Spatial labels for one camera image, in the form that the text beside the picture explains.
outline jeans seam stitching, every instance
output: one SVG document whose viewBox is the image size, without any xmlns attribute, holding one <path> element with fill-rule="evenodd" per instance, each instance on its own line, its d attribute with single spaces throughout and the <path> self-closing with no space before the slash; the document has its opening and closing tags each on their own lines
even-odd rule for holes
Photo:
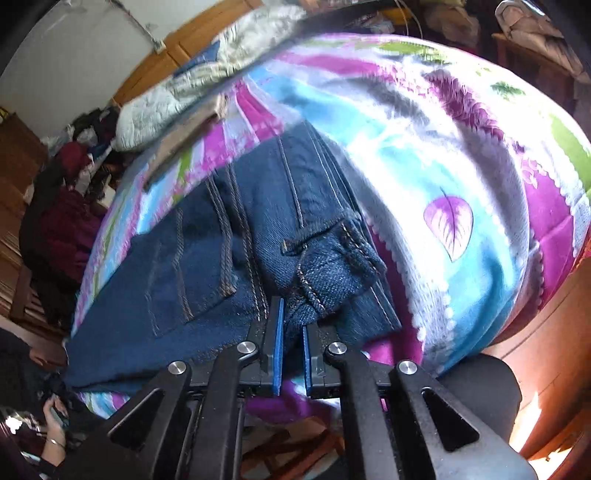
<svg viewBox="0 0 591 480">
<path fill-rule="evenodd" d="M 248 246 L 249 246 L 249 250 L 250 250 L 251 258 L 252 258 L 252 269 L 253 269 L 253 272 L 255 274 L 255 279 L 256 279 L 255 284 L 258 287 L 259 293 L 261 295 L 262 306 L 263 306 L 263 309 L 265 310 L 265 318 L 268 318 L 269 311 L 268 311 L 268 305 L 267 305 L 267 298 L 265 297 L 265 292 L 262 289 L 261 275 L 258 272 L 258 267 L 256 266 L 256 261 L 254 259 L 254 246 L 252 244 L 251 229 L 248 226 L 248 218 L 246 218 L 246 211 L 245 211 L 244 205 L 242 203 L 242 196 L 240 195 L 240 187 L 238 186 L 238 180 L 236 179 L 236 172 L 234 170 L 234 166 L 232 164 L 230 164 L 229 169 L 230 169 L 230 174 L 232 176 L 232 180 L 233 180 L 235 188 L 236 188 L 236 198 L 239 202 L 238 206 L 240 208 L 240 213 L 244 219 L 245 233 L 246 233 L 246 237 L 248 240 Z"/>
<path fill-rule="evenodd" d="M 338 168 L 338 166 L 336 165 L 336 161 L 331 161 L 331 163 L 332 163 L 332 164 L 333 164 L 333 166 L 334 166 L 334 170 L 335 170 L 336 174 L 339 176 L 339 180 L 340 180 L 340 182 L 341 182 L 343 185 L 345 185 L 345 181 L 343 180 L 343 177 L 341 176 L 341 174 L 340 174 L 340 172 L 339 172 L 339 168 Z M 353 207 L 353 205 L 354 205 L 354 203 L 353 203 L 353 199 L 351 198 L 351 195 L 350 195 L 350 193 L 349 193 L 349 189 L 348 189 L 348 188 L 346 188 L 346 187 L 345 187 L 345 193 L 347 194 L 347 197 L 349 198 L 349 204 L 351 205 L 351 207 Z"/>
<path fill-rule="evenodd" d="M 184 236 L 183 236 L 183 210 L 182 210 L 182 208 L 179 208 L 179 207 L 176 210 L 176 222 L 177 222 L 177 251 L 174 254 L 174 258 L 173 258 L 173 268 L 177 274 L 178 299 L 181 303 L 181 307 L 183 308 L 185 322 L 188 322 L 193 318 L 193 312 L 191 311 L 191 307 L 189 306 L 189 301 L 187 300 L 187 291 L 186 291 L 185 285 L 184 285 L 183 271 L 180 268 L 180 261 L 181 261 L 181 258 L 183 257 L 183 253 L 184 253 Z"/>
<path fill-rule="evenodd" d="M 241 234 L 242 234 L 242 246 L 244 248 L 244 257 L 246 259 L 246 267 L 248 269 L 248 276 L 251 279 L 252 296 L 253 296 L 253 298 L 255 300 L 256 318 L 260 322 L 261 321 L 261 308 L 259 307 L 258 300 L 256 298 L 255 282 L 254 282 L 254 276 L 252 275 L 251 260 L 250 260 L 250 257 L 248 255 L 248 249 L 246 247 L 246 232 L 244 230 L 244 225 L 242 224 L 242 217 L 240 215 L 240 212 L 238 211 L 238 203 L 236 201 L 236 192 L 234 191 L 234 184 L 232 182 L 232 178 L 231 178 L 231 175 L 230 175 L 230 165 L 228 165 L 228 168 L 226 169 L 226 174 L 228 175 L 228 179 L 230 181 L 230 192 L 232 194 L 231 195 L 232 196 L 232 206 L 236 210 L 236 215 L 238 217 L 238 222 L 240 223 L 240 230 L 241 230 Z"/>
<path fill-rule="evenodd" d="M 304 126 L 306 128 L 306 132 L 308 133 L 308 137 L 310 137 L 310 141 L 312 142 L 312 145 L 314 146 L 314 150 L 316 150 L 316 156 L 318 157 L 318 161 L 320 162 L 320 165 L 322 166 L 322 169 L 324 170 L 324 174 L 326 175 L 326 179 L 329 181 L 330 189 L 333 191 L 333 194 L 335 196 L 337 203 L 339 204 L 341 209 L 343 209 L 343 205 L 341 204 L 339 197 L 336 194 L 335 186 L 332 184 L 332 181 L 330 180 L 329 173 L 326 171 L 326 167 L 324 166 L 324 162 L 322 162 L 320 152 L 318 152 L 318 148 L 316 147 L 316 140 L 314 140 L 314 138 L 312 137 L 312 134 L 310 133 L 308 125 L 304 124 Z"/>
<path fill-rule="evenodd" d="M 349 233 L 349 231 L 347 230 L 347 227 L 345 227 L 345 224 L 342 224 L 343 226 L 343 231 L 345 232 L 345 234 L 349 237 L 349 240 L 351 240 L 351 242 L 353 242 L 354 246 L 357 247 L 357 250 L 359 250 L 359 252 L 365 257 L 365 259 L 369 262 L 369 265 L 371 266 L 371 268 L 373 269 L 373 271 L 375 272 L 376 275 L 379 276 L 378 273 L 378 269 L 375 268 L 374 263 L 371 261 L 371 259 L 367 256 L 367 254 L 362 250 L 362 248 L 359 246 L 359 244 L 353 239 L 353 237 L 351 236 L 351 234 Z"/>
<path fill-rule="evenodd" d="M 283 143 L 281 142 L 281 137 L 277 137 L 277 140 L 279 142 L 279 149 L 281 150 L 281 158 L 283 159 L 283 164 L 285 165 L 285 169 L 287 170 L 287 177 L 290 182 L 291 192 L 294 196 L 298 222 L 300 224 L 300 228 L 304 228 L 304 216 L 302 215 L 302 212 L 301 212 L 300 200 L 297 197 L 296 185 L 294 184 L 294 179 L 291 174 L 290 165 L 289 165 L 289 162 L 287 161 L 287 156 L 285 154 L 285 150 L 283 149 Z"/>
<path fill-rule="evenodd" d="M 387 322 L 388 322 L 390 325 L 392 325 L 392 322 L 390 322 L 390 319 L 388 318 L 388 315 L 386 315 L 386 310 L 385 310 L 385 309 L 384 309 L 384 307 L 382 306 L 382 303 L 379 301 L 379 298 L 378 298 L 378 296 L 375 294 L 375 290 L 374 290 L 374 288 L 373 288 L 373 287 L 370 287 L 369 289 L 371 290 L 371 293 L 373 293 L 373 294 L 374 294 L 375 301 L 377 301 L 377 302 L 378 302 L 379 308 L 382 310 L 382 313 L 384 314 L 384 318 L 386 318 L 386 321 L 387 321 Z"/>
<path fill-rule="evenodd" d="M 217 219 L 220 222 L 220 228 L 222 229 L 222 249 L 220 251 L 220 261 L 221 261 L 221 269 L 220 274 L 222 277 L 222 285 L 221 285 L 221 293 L 223 296 L 226 296 L 226 293 L 231 293 L 231 277 L 229 270 L 232 269 L 232 257 L 229 250 L 229 241 L 231 238 L 230 234 L 230 222 L 228 219 L 228 214 L 225 212 L 223 208 L 223 203 L 221 202 L 220 194 L 217 189 L 217 186 L 213 182 L 212 177 L 208 177 L 206 180 L 207 191 L 209 192 L 209 196 L 212 200 L 213 207 L 215 208 Z"/>
<path fill-rule="evenodd" d="M 314 291 L 314 289 L 312 288 L 310 283 L 308 283 L 308 281 L 306 280 L 306 277 L 304 276 L 304 273 L 301 270 L 301 264 L 298 264 L 297 271 L 300 274 L 300 278 L 301 278 L 302 282 L 304 282 L 306 284 L 306 286 L 310 289 L 311 294 L 316 299 L 316 301 L 319 303 L 319 305 L 322 307 L 322 310 L 324 310 L 324 312 L 327 312 L 326 307 L 323 305 L 322 301 L 320 300 L 320 297 Z"/>
<path fill-rule="evenodd" d="M 160 255 L 160 247 L 162 246 L 161 242 L 158 242 L 156 246 L 156 252 L 154 254 L 154 259 L 152 260 L 152 270 L 148 275 L 148 285 L 145 292 L 145 298 L 148 306 L 148 315 L 150 316 L 150 323 L 152 324 L 152 332 L 155 336 L 158 336 L 160 328 L 158 328 L 158 324 L 156 323 L 156 315 L 152 310 L 152 294 L 150 290 L 152 289 L 152 284 L 154 283 L 155 271 L 156 271 L 156 264 L 158 263 L 158 256 Z"/>
</svg>

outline back pocket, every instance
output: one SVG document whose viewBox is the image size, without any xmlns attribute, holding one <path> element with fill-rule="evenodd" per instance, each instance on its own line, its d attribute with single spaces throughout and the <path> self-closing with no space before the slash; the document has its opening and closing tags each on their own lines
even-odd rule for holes
<svg viewBox="0 0 591 480">
<path fill-rule="evenodd" d="M 232 296 L 238 279 L 232 228 L 213 176 L 179 202 L 157 228 L 146 299 L 152 331 L 159 337 Z"/>
</svg>

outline bracelet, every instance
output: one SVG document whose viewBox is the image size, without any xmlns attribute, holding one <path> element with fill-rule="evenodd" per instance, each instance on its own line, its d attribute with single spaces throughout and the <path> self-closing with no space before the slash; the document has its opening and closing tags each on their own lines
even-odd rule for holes
<svg viewBox="0 0 591 480">
<path fill-rule="evenodd" d="M 51 443 L 55 443 L 58 447 L 62 447 L 64 450 L 66 450 L 66 446 L 62 445 L 60 442 L 55 441 L 54 439 L 47 439 L 48 442 Z"/>
</svg>

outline denim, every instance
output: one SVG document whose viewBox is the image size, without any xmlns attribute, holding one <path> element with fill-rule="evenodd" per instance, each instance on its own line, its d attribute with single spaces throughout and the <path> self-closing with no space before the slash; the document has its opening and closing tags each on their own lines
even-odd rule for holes
<svg viewBox="0 0 591 480">
<path fill-rule="evenodd" d="M 400 327 L 385 266 L 326 143 L 304 122 L 211 174 L 130 251 L 67 344 L 66 384 L 132 394 L 213 359 L 286 300 L 285 348 L 334 322 L 361 345 Z"/>
<path fill-rule="evenodd" d="M 183 73 L 191 70 L 193 67 L 203 65 L 204 63 L 213 63 L 217 60 L 217 51 L 220 49 L 220 41 L 217 40 L 204 48 L 185 65 L 182 65 L 173 72 L 173 78 L 180 77 Z"/>
</svg>

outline wooden cabinet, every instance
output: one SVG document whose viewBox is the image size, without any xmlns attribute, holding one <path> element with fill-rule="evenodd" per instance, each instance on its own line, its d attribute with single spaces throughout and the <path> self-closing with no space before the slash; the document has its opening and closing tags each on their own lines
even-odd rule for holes
<svg viewBox="0 0 591 480">
<path fill-rule="evenodd" d="M 18 115 L 0 124 L 0 283 L 10 277 L 5 264 L 20 267 L 18 229 L 26 207 L 22 196 L 46 159 L 47 149 Z"/>
<path fill-rule="evenodd" d="M 141 95 L 207 47 L 228 25 L 261 5 L 261 0 L 222 0 L 208 8 L 166 37 L 166 50 L 148 55 L 113 95 L 113 101 L 123 105 Z"/>
</svg>

